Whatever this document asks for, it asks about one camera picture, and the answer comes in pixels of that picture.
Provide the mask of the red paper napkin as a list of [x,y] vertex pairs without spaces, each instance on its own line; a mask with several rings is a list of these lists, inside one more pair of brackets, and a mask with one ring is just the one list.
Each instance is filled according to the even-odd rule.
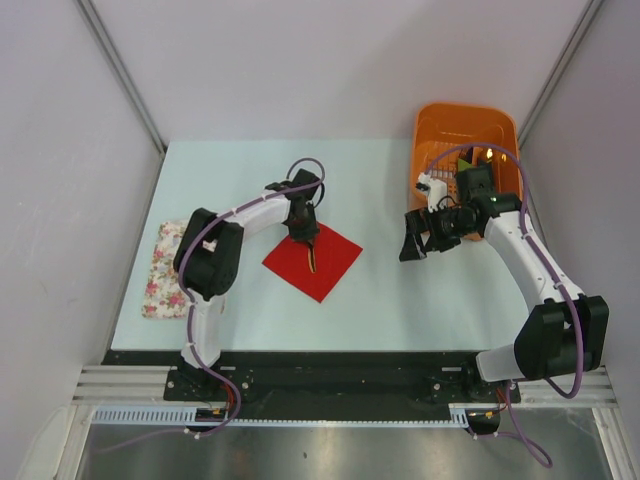
[[313,245],[285,237],[262,264],[278,277],[322,303],[362,253],[363,248],[327,225],[319,225]]

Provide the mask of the gold knife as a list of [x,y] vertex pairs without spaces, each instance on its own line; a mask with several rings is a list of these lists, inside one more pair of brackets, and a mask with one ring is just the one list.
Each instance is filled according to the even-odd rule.
[[306,242],[308,248],[308,264],[310,272],[315,274],[317,272],[316,265],[316,255],[315,255],[315,244],[313,240],[309,240]]

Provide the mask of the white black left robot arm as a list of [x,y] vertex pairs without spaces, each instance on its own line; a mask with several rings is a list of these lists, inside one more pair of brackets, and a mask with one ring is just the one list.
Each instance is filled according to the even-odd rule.
[[210,399],[221,387],[220,374],[209,367],[221,355],[220,324],[243,244],[271,226],[284,225],[289,238],[312,255],[320,233],[314,197],[324,190],[321,177],[300,169],[293,178],[267,185],[258,198],[223,214],[205,208],[192,213],[173,267],[189,300],[181,356],[193,367],[185,385],[197,398]]

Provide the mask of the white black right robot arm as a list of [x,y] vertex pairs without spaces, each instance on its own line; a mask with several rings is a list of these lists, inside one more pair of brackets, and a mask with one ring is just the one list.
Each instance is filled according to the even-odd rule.
[[477,234],[499,255],[519,287],[528,316],[515,340],[478,353],[461,376],[463,393],[484,401],[507,380],[544,380],[571,399],[584,373],[599,367],[609,308],[600,296],[586,295],[540,244],[520,197],[494,188],[488,166],[456,176],[459,199],[444,205],[447,188],[432,175],[419,175],[416,188],[425,206],[405,215],[402,262],[445,252],[463,237]]

